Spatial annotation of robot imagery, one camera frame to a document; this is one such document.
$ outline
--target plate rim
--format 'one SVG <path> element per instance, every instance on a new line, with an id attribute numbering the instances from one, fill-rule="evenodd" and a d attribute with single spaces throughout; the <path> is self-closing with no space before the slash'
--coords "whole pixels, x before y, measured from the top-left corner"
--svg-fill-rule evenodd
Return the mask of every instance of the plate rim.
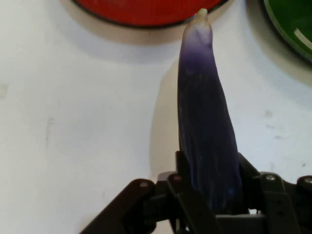
<path id="1" fill-rule="evenodd" d="M 229 0 L 221 0 L 217 5 L 215 5 L 214 7 L 210 8 L 208 10 L 208 13 L 216 10 L 217 8 L 221 7 L 223 4 L 225 4 L 226 2 L 228 2 Z M 194 18 L 194 16 L 191 16 L 187 19 L 183 19 L 183 20 L 179 20 L 176 22 L 172 22 L 172 23 L 165 23 L 165 24 L 157 24 L 157 25 L 135 25 L 135 24 L 130 24 L 130 23 L 123 23 L 123 22 L 118 22 L 109 18 L 106 18 L 104 16 L 101 16 L 99 14 L 97 14 L 96 12 L 93 12 L 89 9 L 87 9 L 86 7 L 84 7 L 78 0 L 72 0 L 72 2 L 74 2 L 80 9 L 82 9 L 84 12 L 88 13 L 89 15 L 107 22 L 107 23 L 111 23 L 111 24 L 115 24 L 118 26 L 123 26 L 123 27 L 130 27 L 130 28 L 137 28 L 137 29 L 162 29 L 162 28 L 168 28 L 168 27 L 173 27 L 173 26 L 177 26 L 180 24 L 184 24 L 184 23 L 188 23 L 191 19 Z"/>
<path id="2" fill-rule="evenodd" d="M 312 53 L 309 54 L 306 52 L 300 44 L 296 43 L 291 37 L 289 37 L 289 34 L 286 33 L 284 28 L 280 25 L 278 19 L 275 17 L 274 10 L 271 8 L 269 0 L 263 0 L 263 5 L 265 8 L 265 11 L 268 15 L 268 18 L 270 19 L 270 22 L 272 23 L 274 29 L 277 31 L 277 33 L 281 36 L 283 41 L 289 45 L 293 51 L 295 51 L 300 57 L 306 59 L 308 62 L 312 63 Z"/>

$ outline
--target green plate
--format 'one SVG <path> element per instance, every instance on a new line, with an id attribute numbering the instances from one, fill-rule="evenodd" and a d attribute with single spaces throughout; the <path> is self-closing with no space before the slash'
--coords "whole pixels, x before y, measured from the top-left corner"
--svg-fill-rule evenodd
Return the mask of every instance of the green plate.
<path id="1" fill-rule="evenodd" d="M 312 0 L 263 0 L 273 26 L 302 57 L 312 62 Z"/>

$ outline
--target white table surface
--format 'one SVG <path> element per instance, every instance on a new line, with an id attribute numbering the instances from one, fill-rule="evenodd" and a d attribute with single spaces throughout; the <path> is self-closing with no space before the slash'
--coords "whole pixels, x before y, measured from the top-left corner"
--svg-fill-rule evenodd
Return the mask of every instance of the white table surface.
<path id="1" fill-rule="evenodd" d="M 119 27 L 70 0 L 0 6 L 0 233 L 78 233 L 132 179 L 174 170 L 184 25 Z M 240 152 L 290 182 L 312 174 L 312 66 L 257 1 L 211 19 Z"/>

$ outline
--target red plate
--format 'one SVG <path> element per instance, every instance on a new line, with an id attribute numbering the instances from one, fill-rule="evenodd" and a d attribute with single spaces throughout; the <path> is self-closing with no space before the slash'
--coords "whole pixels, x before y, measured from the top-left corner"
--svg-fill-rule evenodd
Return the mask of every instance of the red plate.
<path id="1" fill-rule="evenodd" d="M 162 27 L 183 22 L 200 8 L 212 10 L 227 0 L 74 0 L 89 13 L 114 23 Z"/>

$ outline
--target eggplant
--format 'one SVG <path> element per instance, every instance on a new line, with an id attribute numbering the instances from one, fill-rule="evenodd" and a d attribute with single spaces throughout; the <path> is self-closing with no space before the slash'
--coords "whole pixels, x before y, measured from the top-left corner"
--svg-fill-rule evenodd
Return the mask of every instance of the eggplant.
<path id="1" fill-rule="evenodd" d="M 183 33 L 178 67 L 180 150 L 191 183 L 215 214 L 244 210 L 235 134 L 213 52 L 213 33 L 201 9 Z"/>

